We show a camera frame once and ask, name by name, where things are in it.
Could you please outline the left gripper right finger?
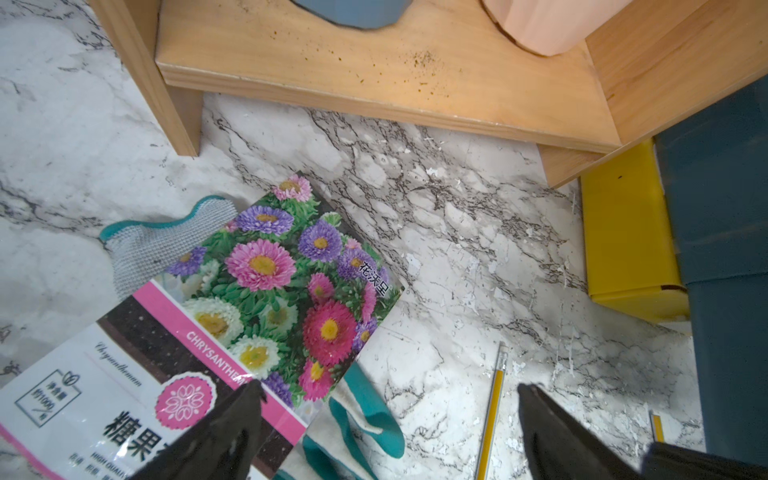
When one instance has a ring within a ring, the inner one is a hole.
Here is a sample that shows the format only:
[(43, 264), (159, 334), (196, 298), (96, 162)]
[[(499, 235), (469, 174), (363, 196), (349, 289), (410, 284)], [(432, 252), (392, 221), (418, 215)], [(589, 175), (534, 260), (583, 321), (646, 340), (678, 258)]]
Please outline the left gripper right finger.
[(519, 419), (534, 479), (638, 479), (640, 474), (541, 388), (519, 384)]

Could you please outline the teal drawer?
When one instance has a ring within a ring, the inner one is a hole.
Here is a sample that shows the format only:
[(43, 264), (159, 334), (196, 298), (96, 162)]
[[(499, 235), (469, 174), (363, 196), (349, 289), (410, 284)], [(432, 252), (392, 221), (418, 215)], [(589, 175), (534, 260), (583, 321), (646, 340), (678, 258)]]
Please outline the teal drawer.
[(767, 463), (767, 80), (655, 138), (706, 449)]

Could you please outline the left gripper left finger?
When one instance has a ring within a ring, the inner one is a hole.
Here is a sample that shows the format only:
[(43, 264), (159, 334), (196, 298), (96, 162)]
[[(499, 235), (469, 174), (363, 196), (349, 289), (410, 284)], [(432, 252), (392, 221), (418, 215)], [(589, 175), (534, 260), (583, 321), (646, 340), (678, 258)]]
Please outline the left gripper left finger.
[(267, 439), (260, 381), (248, 382), (132, 475), (134, 479), (246, 479)]

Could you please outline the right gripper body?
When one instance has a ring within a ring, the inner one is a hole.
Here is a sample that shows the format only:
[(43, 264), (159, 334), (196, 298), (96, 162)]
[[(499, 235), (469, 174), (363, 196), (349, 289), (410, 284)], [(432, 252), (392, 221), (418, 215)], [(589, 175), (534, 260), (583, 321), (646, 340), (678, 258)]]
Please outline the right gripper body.
[(643, 459), (641, 477), (672, 480), (763, 480), (767, 479), (767, 468), (654, 442)]

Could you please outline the yellow bottom drawer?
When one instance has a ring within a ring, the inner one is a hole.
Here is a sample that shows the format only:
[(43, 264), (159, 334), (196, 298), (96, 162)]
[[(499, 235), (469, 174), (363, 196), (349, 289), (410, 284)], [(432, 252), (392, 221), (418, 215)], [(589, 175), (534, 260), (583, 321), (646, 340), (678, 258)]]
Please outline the yellow bottom drawer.
[(689, 321), (654, 143), (581, 176), (590, 299), (646, 322)]

